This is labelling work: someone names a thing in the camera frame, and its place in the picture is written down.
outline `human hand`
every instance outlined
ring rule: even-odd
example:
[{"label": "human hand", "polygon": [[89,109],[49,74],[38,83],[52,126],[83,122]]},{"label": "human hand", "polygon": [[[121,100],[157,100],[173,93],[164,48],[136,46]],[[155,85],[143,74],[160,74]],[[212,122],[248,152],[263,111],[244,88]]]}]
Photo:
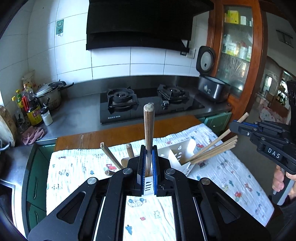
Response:
[{"label": "human hand", "polygon": [[[288,178],[290,178],[291,180],[296,181],[296,175],[291,175],[286,172],[286,176]],[[274,179],[272,182],[272,189],[279,192],[279,191],[283,190],[283,188],[284,188],[284,174],[281,171],[281,167],[276,165],[276,169],[274,171]],[[296,198],[296,182],[289,192],[289,197],[290,197],[290,200]]]}]

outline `electrical outlet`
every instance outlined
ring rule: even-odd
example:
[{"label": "electrical outlet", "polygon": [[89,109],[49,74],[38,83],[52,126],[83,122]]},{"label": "electrical outlet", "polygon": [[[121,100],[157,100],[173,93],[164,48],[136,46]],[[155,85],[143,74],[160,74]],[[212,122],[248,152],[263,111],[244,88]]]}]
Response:
[{"label": "electrical outlet", "polygon": [[194,58],[195,49],[189,49],[189,53],[187,53],[187,58]]},{"label": "electrical outlet", "polygon": [[56,23],[56,35],[60,35],[64,31],[64,20],[59,20]]}]

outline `sink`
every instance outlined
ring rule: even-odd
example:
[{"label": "sink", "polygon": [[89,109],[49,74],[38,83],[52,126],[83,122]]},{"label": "sink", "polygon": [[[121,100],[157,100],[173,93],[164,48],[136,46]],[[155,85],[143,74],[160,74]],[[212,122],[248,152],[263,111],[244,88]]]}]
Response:
[{"label": "sink", "polygon": [[13,221],[11,198],[12,198],[12,189],[0,183],[0,204],[3,210],[9,216],[10,220]]}]

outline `salt shaker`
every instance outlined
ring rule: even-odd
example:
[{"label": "salt shaker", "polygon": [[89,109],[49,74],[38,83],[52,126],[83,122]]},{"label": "salt shaker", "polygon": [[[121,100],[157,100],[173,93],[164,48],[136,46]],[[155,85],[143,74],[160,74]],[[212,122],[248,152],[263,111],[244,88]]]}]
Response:
[{"label": "salt shaker", "polygon": [[49,126],[53,122],[52,116],[49,113],[48,107],[43,107],[40,110],[40,114],[46,126]]}]

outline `pressure cooker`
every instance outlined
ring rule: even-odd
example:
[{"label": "pressure cooker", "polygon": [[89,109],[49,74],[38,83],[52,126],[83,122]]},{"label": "pressure cooker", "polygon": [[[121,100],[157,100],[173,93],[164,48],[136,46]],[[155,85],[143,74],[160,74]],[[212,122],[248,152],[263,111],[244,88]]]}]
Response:
[{"label": "pressure cooker", "polygon": [[66,82],[61,80],[44,84],[36,91],[36,97],[40,103],[40,106],[43,106],[43,103],[47,103],[47,99],[49,98],[49,110],[59,107],[62,102],[60,90],[69,88],[73,85],[74,82],[70,85],[67,85]]}]

